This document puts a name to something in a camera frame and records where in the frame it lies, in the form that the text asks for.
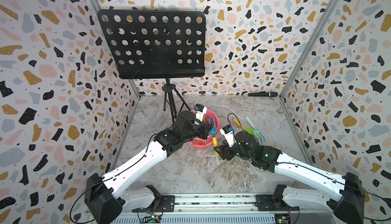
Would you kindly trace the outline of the teal fork yellow handle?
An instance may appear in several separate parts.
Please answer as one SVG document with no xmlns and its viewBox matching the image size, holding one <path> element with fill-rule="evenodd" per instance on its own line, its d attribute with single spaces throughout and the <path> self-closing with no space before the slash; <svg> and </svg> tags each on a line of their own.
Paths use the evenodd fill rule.
<svg viewBox="0 0 391 224">
<path fill-rule="evenodd" d="M 213 146 L 214 147 L 217 147 L 218 146 L 218 142 L 217 142 L 217 138 L 215 136 L 216 134 L 216 130 L 217 130 L 217 127 L 216 125 L 214 124 L 211 131 L 209 132 L 209 134 L 212 136 L 212 141 L 213 141 Z"/>
</svg>

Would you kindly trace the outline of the teal rake yellow handle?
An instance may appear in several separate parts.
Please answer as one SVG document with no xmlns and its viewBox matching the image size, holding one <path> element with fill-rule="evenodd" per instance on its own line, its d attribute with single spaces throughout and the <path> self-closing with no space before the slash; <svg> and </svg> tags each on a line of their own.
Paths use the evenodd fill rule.
<svg viewBox="0 0 391 224">
<path fill-rule="evenodd" d="M 207 122 L 208 124 L 211 124 L 211 125 L 215 125 L 215 118 L 214 118 L 214 115 L 212 115 L 212 116 L 206 116 L 205 122 Z"/>
</svg>

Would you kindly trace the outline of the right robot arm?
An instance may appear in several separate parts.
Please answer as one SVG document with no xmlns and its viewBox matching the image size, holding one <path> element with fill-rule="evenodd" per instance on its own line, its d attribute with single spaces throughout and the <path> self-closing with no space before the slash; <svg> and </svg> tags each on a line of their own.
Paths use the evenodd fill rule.
<svg viewBox="0 0 391 224">
<path fill-rule="evenodd" d="M 312 187 L 312 190 L 298 190 L 280 184 L 275 190 L 276 199 L 290 207 L 314 207 L 332 212 L 346 224 L 363 223 L 365 195 L 357 175 L 349 172 L 340 175 L 310 166 L 277 148 L 261 145 L 246 131 L 237 134 L 230 131 L 223 135 L 225 142 L 214 147 L 222 160 L 239 157 L 260 170 L 284 175 Z"/>
</svg>

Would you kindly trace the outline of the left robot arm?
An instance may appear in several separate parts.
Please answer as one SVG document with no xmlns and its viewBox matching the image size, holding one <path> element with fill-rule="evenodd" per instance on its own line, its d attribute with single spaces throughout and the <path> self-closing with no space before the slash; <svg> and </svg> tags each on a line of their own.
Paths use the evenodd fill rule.
<svg viewBox="0 0 391 224">
<path fill-rule="evenodd" d="M 208 138 L 212 129 L 212 124 L 198 119 L 193 112 L 181 112 L 170 127 L 154 134 L 147 147 L 136 156 L 103 176 L 90 176 L 83 201 L 95 222 L 113 222 L 125 207 L 131 207 L 130 198 L 126 198 L 124 193 L 140 176 L 183 144 L 195 138 Z"/>
</svg>

